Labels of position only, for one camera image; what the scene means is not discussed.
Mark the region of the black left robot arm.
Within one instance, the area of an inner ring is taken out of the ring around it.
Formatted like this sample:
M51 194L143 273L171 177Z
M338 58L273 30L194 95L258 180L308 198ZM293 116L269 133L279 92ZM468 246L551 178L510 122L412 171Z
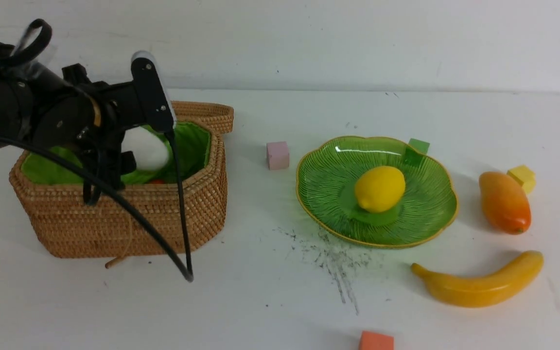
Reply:
M46 48L0 43L0 148L71 150L82 169L103 182L84 180L84 202L93 205L106 188L124 189L122 176L134 170L122 141L144 120L135 84L92 82L80 64L59 77L39 61Z

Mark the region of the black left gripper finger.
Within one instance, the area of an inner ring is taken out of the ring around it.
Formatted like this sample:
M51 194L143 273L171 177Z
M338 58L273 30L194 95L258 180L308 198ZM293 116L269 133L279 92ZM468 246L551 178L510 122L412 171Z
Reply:
M96 145L82 151L82 168L116 191L124 188L122 176L136 170L133 152L122 147Z

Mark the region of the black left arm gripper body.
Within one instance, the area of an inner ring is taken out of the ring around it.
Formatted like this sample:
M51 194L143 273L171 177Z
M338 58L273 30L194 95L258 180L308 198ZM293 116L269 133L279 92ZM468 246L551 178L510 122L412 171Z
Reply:
M33 77L33 145L50 149L75 145L84 131L110 140L110 133L131 128L140 120L132 81L92 82L82 64L56 75L43 65Z

